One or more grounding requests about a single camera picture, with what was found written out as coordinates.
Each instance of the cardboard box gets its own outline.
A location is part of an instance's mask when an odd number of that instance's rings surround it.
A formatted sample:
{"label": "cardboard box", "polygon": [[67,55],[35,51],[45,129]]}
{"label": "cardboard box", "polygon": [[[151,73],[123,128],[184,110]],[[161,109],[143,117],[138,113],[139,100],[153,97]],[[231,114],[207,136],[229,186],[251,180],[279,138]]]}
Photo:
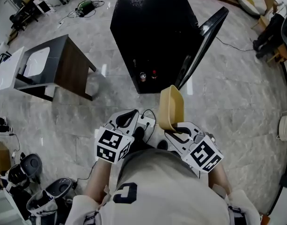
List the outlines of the cardboard box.
{"label": "cardboard box", "polygon": [[8,148],[0,142],[0,172],[8,171],[11,168]]}

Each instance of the sleeve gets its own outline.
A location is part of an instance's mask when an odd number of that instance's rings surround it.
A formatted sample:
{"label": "sleeve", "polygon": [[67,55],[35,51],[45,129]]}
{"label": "sleeve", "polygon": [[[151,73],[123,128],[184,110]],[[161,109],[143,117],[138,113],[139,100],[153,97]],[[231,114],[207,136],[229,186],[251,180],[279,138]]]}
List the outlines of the sleeve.
{"label": "sleeve", "polygon": [[65,225],[83,225],[86,216],[95,211],[98,206],[99,204],[91,197],[86,195],[75,196]]}
{"label": "sleeve", "polygon": [[250,225],[260,225],[260,215],[256,207],[246,196],[243,190],[237,190],[228,195],[228,198],[233,206],[240,208],[245,212],[246,218]]}

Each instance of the small bottle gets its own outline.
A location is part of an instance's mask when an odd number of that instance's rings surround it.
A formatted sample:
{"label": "small bottle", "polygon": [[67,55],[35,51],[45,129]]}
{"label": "small bottle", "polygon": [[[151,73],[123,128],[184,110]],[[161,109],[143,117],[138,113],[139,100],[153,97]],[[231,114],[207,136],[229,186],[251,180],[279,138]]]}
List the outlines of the small bottle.
{"label": "small bottle", "polygon": [[147,75],[145,73],[140,73],[140,81],[145,82],[145,80],[147,79]]}
{"label": "small bottle", "polygon": [[157,71],[153,70],[152,79],[156,79],[156,78],[157,78]]}

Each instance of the cable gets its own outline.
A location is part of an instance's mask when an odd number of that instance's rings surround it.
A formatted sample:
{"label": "cable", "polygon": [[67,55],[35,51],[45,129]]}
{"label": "cable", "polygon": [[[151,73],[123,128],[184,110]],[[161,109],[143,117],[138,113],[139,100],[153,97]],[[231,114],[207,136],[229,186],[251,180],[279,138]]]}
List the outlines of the cable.
{"label": "cable", "polygon": [[148,126],[149,126],[149,122],[147,122],[147,127],[144,129],[144,131],[146,131],[146,130],[147,130]]}
{"label": "cable", "polygon": [[13,135],[14,135],[14,136],[16,136],[16,139],[17,139],[17,141],[18,141],[18,150],[14,149],[14,151],[13,151],[13,152],[18,152],[18,151],[21,149],[20,140],[18,140],[18,137],[17,137],[17,135],[16,135],[16,134],[13,134]]}
{"label": "cable", "polygon": [[222,42],[218,37],[215,37],[215,38],[217,38],[222,44],[227,45],[227,46],[231,46],[231,47],[233,47],[233,48],[235,48],[235,49],[237,49],[237,50],[239,50],[239,51],[241,51],[241,52],[253,51],[253,49],[241,50],[241,49],[239,49],[239,48],[237,48],[237,47],[234,47],[234,46],[231,45],[231,44],[227,44],[227,43]]}
{"label": "cable", "polygon": [[14,149],[13,152],[18,152],[21,149],[21,144],[20,140],[18,139],[17,135],[15,133],[10,133],[10,134],[0,134],[0,136],[16,136],[16,139],[18,141],[18,150]]}
{"label": "cable", "polygon": [[90,173],[89,173],[89,176],[88,176],[87,178],[77,178],[76,184],[78,184],[78,181],[79,181],[79,180],[88,180],[88,179],[90,178],[90,176],[91,176],[92,170],[93,170],[93,168],[95,167],[95,165],[96,165],[96,162],[93,164],[93,166],[92,166],[92,168],[91,168],[91,171],[90,171]]}
{"label": "cable", "polygon": [[[92,4],[93,4],[93,6],[94,6],[94,9],[93,9],[93,11],[95,12],[95,13],[93,13],[92,15],[90,15],[90,16],[87,16],[87,17],[85,17],[85,18],[89,18],[89,17],[92,17],[94,14],[96,14],[96,8],[99,8],[99,7],[101,7],[102,5],[104,5],[105,4],[105,2],[104,1],[101,1],[101,0],[96,0],[96,1],[91,1],[92,2]],[[65,19],[65,18],[76,18],[76,17],[80,17],[80,15],[82,15],[82,8],[76,8],[75,10],[73,10],[73,11],[70,11],[68,14],[67,14],[67,16],[65,16],[64,18],[62,18],[58,23],[60,23],[63,19]]]}
{"label": "cable", "polygon": [[156,127],[156,121],[157,121],[157,119],[156,119],[156,116],[155,116],[154,112],[153,112],[152,110],[150,110],[150,109],[146,109],[146,110],[143,112],[143,114],[142,114],[142,116],[141,116],[141,119],[143,119],[143,118],[144,118],[144,113],[145,113],[146,111],[151,111],[151,112],[152,112],[152,114],[153,114],[153,116],[154,116],[154,118],[155,118],[155,124],[154,124],[153,131],[152,131],[151,135],[149,136],[148,140],[145,142],[145,143],[147,144],[147,142],[151,139],[151,137],[152,137],[152,135],[153,135],[153,133],[154,133],[154,131],[155,131],[155,127]]}

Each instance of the tan plastic cup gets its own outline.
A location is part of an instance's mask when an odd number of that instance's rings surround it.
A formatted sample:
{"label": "tan plastic cup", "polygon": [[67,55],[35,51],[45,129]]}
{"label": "tan plastic cup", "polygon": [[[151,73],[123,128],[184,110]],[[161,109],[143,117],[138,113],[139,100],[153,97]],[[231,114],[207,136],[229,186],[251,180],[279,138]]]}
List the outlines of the tan plastic cup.
{"label": "tan plastic cup", "polygon": [[161,91],[158,122],[163,130],[173,132],[172,124],[184,122],[184,99],[174,85]]}

